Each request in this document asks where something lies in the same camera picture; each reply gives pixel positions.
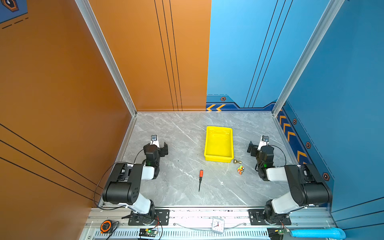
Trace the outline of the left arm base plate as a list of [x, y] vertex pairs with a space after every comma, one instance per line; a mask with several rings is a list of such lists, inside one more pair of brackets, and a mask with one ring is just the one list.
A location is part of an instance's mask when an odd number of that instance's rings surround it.
[[129, 226], [155, 226], [157, 224], [168, 226], [170, 220], [170, 210], [155, 209], [146, 215], [134, 214], [131, 212], [127, 216]]

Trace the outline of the red black screwdriver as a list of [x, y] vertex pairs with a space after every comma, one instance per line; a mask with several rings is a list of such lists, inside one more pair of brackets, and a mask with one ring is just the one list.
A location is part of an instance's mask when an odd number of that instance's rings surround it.
[[199, 190], [198, 190], [199, 192], [201, 189], [201, 183], [202, 183], [203, 175], [204, 175], [204, 171], [200, 170], [200, 173], [199, 173]]

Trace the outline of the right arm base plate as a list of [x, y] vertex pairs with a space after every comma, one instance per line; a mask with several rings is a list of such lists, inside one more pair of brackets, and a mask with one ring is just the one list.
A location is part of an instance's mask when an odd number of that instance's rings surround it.
[[277, 225], [284, 224], [290, 226], [292, 224], [290, 216], [288, 214], [276, 214], [275, 212], [266, 212], [262, 209], [250, 209], [248, 210], [250, 223], [252, 226], [262, 225]]

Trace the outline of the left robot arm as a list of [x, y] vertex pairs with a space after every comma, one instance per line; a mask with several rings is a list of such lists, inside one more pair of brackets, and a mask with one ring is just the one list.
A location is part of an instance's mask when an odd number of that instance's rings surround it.
[[147, 144], [141, 164], [116, 163], [106, 182], [102, 198], [104, 202], [129, 208], [127, 218], [150, 225], [156, 221], [155, 204], [140, 193], [142, 180], [155, 180], [160, 172], [160, 159], [168, 155], [168, 145]]

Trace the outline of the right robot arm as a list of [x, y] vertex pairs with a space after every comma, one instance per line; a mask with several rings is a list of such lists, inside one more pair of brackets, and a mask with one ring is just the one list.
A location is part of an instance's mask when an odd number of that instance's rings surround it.
[[255, 170], [265, 182], [287, 182], [289, 192], [268, 200], [263, 210], [249, 210], [252, 225], [287, 224], [290, 213], [310, 205], [323, 205], [332, 200], [330, 188], [314, 165], [274, 166], [274, 147], [261, 141], [250, 142], [247, 152], [255, 157]]

